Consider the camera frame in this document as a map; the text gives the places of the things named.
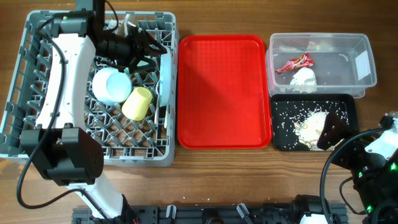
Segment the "light blue plate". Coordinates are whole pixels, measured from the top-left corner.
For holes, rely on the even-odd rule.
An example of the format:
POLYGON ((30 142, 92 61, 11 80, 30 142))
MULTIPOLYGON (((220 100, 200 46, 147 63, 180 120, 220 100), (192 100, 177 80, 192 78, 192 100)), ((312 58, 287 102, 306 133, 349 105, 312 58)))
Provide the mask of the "light blue plate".
POLYGON ((160 58, 159 103, 160 107, 167 106, 171 93, 172 54, 170 49, 160 58))

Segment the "yellow plastic cup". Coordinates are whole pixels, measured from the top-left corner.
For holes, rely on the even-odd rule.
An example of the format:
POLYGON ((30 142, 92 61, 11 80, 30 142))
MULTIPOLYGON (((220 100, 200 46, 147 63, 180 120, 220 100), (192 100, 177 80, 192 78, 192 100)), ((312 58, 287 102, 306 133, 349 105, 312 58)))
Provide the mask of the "yellow plastic cup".
POLYGON ((152 93, 145 87, 136 87, 122 106, 125 117, 134 121, 142 121, 152 101, 152 93))

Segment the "light green small bowl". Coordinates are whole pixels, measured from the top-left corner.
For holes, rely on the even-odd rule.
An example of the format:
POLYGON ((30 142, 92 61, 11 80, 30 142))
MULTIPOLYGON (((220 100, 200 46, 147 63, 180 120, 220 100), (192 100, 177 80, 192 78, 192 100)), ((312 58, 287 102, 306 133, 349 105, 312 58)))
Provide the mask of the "light green small bowl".
POLYGON ((98 101, 113 106, 127 100, 132 92, 132 81, 118 69, 106 67, 94 75, 92 89, 98 101))

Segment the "red snack wrapper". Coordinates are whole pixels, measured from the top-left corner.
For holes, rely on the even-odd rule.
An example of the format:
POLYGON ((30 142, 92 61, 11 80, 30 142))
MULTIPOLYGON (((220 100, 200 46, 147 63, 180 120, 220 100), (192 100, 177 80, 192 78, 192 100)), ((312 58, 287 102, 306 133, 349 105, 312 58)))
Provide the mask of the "red snack wrapper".
POLYGON ((315 65, 315 61, 312 59, 309 53, 303 53, 301 56, 288 60, 282 68, 277 69, 276 74, 280 75, 284 72, 288 72, 297 68, 311 67, 315 65))

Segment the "mint green bowl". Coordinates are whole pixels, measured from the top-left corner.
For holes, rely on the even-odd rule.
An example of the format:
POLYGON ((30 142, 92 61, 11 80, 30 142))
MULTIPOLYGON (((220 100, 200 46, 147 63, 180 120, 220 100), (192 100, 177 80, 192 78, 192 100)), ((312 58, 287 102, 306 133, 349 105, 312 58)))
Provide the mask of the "mint green bowl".
POLYGON ((135 70, 131 70, 130 68, 125 68, 125 69, 124 69, 124 73, 126 73, 126 74, 128 74, 128 75, 130 75, 130 74, 132 74, 132 73, 136 73, 137 70, 138 70, 139 68, 145 67, 145 66, 147 66, 147 65, 149 65, 148 62, 141 60, 141 61, 137 64, 137 68, 136 68, 135 70))

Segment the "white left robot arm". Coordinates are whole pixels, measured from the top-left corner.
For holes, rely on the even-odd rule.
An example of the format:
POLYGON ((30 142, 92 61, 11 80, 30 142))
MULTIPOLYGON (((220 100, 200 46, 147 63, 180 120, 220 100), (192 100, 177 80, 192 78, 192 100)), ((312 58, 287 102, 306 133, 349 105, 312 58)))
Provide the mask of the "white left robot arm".
POLYGON ((107 222, 138 223, 125 196, 103 172, 101 144, 85 130, 86 83, 95 57, 114 60, 117 71, 137 71, 139 62, 169 50, 147 31, 132 28, 121 37, 105 28, 103 9, 58 12, 47 22, 45 38, 52 44, 52 66, 44 105, 35 129, 21 133, 19 145, 27 165, 68 193, 78 193, 93 215, 107 222))

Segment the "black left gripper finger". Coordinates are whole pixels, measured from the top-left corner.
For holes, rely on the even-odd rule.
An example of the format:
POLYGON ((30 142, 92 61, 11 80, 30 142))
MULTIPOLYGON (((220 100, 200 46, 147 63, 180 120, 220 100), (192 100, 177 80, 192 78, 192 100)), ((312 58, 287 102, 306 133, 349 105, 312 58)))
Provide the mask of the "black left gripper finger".
POLYGON ((144 57, 141 61, 139 61, 136 65, 131 65, 129 67, 129 73, 139 73, 148 70, 155 69, 156 63, 149 57, 144 57))
POLYGON ((167 53, 167 49, 156 41, 146 30, 144 31, 144 36, 147 45, 145 47, 146 55, 162 55, 167 53))

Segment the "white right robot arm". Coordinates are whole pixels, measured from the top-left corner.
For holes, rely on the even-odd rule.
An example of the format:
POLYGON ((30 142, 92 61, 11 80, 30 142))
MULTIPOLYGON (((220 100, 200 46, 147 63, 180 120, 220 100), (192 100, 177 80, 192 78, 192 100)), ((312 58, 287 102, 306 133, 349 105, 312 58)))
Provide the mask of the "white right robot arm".
POLYGON ((297 195, 291 203, 233 207, 152 207, 154 218, 140 210, 140 223, 343 223, 348 202, 330 204, 325 198, 326 175, 335 164, 351 172, 349 181, 364 209, 364 223, 397 223, 397 112, 386 113, 376 129, 359 132, 335 113, 327 113, 315 143, 334 151, 320 177, 320 194, 297 195))

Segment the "white napkin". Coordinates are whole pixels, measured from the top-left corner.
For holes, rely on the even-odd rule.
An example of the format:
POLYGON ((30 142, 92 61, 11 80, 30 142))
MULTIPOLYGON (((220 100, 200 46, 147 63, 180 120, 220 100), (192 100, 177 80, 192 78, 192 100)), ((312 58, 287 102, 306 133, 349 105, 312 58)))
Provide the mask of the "white napkin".
POLYGON ((317 90, 315 87, 317 81, 315 73, 311 68, 303 67, 292 77, 290 85, 293 86, 293 91, 299 91, 300 93, 313 93, 317 90))

